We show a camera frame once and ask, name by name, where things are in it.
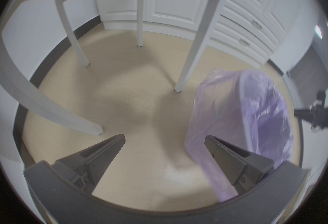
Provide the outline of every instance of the plastic bag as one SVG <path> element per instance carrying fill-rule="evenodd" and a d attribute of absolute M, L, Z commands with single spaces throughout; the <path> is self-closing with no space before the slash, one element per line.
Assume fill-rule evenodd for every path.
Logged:
<path fill-rule="evenodd" d="M 188 125 L 185 148 L 225 201 L 237 192 L 205 147 L 206 135 L 271 158 L 275 168 L 293 152 L 286 102 L 273 81 L 255 70 L 211 72 L 198 86 Z"/>

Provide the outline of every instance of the cabinet handle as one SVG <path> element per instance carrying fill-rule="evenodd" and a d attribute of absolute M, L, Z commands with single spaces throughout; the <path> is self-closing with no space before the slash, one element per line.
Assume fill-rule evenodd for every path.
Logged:
<path fill-rule="evenodd" d="M 256 29 L 258 30 L 261 30 L 262 29 L 262 26 L 257 22 L 257 21 L 252 21 L 252 25 L 253 27 L 255 27 Z"/>
<path fill-rule="evenodd" d="M 243 46 L 250 46 L 250 44 L 247 41 L 245 41 L 244 39 L 240 39 L 239 43 Z"/>

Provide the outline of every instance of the light wood floor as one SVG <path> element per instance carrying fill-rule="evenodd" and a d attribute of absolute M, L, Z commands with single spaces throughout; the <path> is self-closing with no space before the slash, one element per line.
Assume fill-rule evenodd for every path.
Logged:
<path fill-rule="evenodd" d="M 98 25 L 79 40 L 90 66 L 84 68 L 70 48 L 43 80 L 49 98 L 90 121 L 104 134 L 77 132 L 31 112 L 23 140 L 35 162 L 56 159 L 116 134 L 126 144 L 104 174 L 93 195 L 143 210 L 187 210 L 217 202 L 201 169 L 187 155 L 183 142 L 195 91 L 211 70 L 253 69 L 250 65 L 207 47 L 185 89 L 178 80 L 192 41 L 144 32 L 136 46 L 135 31 L 106 31 Z M 300 137 L 293 103 L 281 76 L 268 64 L 268 74 L 283 94 L 294 133 L 292 162 L 299 164 Z"/>

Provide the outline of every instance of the white chair leg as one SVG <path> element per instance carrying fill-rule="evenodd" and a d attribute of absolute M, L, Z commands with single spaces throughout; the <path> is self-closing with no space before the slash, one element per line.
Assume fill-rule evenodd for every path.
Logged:
<path fill-rule="evenodd" d="M 11 60 L 2 37 L 0 37 L 0 84 L 28 110 L 54 123 L 93 135 L 100 135 L 103 132 L 100 125 L 69 112 L 33 86 Z"/>
<path fill-rule="evenodd" d="M 211 33 L 219 20 L 220 11 L 226 0 L 208 0 L 203 18 L 200 21 L 195 39 L 183 66 L 178 82 L 174 90 L 179 93 L 185 87 L 188 79 L 193 73 L 200 57 L 205 50 L 210 39 Z"/>
<path fill-rule="evenodd" d="M 60 20 L 63 24 L 63 27 L 67 33 L 67 37 L 68 37 L 68 40 L 71 42 L 71 45 L 72 45 L 72 48 L 74 49 L 74 51 L 76 52 L 77 54 L 77 57 L 79 58 L 80 62 L 85 66 L 87 67 L 89 65 L 89 61 L 88 59 L 86 58 L 86 56 L 84 55 L 77 39 L 76 39 L 76 36 L 71 28 L 71 25 L 68 21 L 68 18 L 67 18 L 67 15 L 66 15 L 66 12 L 65 12 L 65 9 L 64 9 L 64 5 L 63 5 L 63 2 L 62 0 L 55 0 L 55 3 L 56 3 L 56 7 L 57 7 L 57 11 L 58 11 L 58 14 L 59 14 L 59 17 L 60 17 Z"/>
<path fill-rule="evenodd" d="M 142 25 L 143 25 L 144 0 L 137 3 L 137 46 L 142 46 Z"/>

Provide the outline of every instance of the white drawer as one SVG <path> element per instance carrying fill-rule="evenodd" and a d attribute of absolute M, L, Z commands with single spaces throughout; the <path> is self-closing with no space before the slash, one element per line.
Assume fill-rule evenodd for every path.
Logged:
<path fill-rule="evenodd" d="M 273 52 L 277 50 L 282 37 L 279 32 L 265 20 L 264 15 L 256 15 L 234 0 L 227 0 L 221 15 L 236 22 L 258 37 Z"/>
<path fill-rule="evenodd" d="M 255 67 L 265 64 L 273 54 L 273 51 L 256 36 L 223 16 L 220 17 L 211 37 L 222 44 L 223 51 Z"/>

